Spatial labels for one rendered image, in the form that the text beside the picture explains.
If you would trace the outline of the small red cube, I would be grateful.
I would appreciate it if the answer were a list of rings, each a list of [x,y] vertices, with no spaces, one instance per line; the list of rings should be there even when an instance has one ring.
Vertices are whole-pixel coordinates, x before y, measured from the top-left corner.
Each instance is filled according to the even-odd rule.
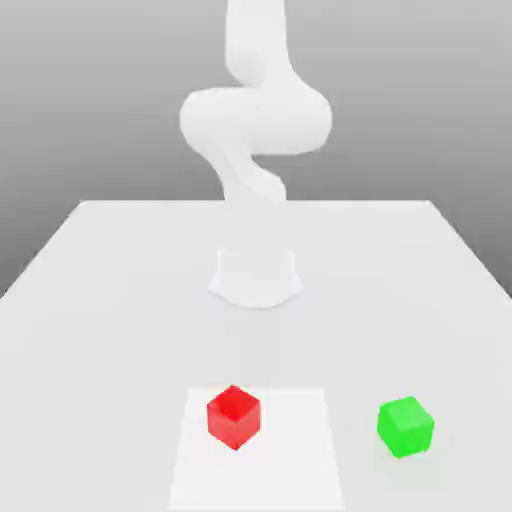
[[[206,405],[208,432],[233,450],[261,428],[261,401],[231,385]]]

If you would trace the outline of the small green cube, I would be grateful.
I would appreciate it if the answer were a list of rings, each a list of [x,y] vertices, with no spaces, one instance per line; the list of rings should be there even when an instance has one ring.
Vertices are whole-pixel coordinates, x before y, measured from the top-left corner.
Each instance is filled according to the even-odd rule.
[[[429,450],[435,421],[414,396],[380,405],[377,434],[395,458]]]

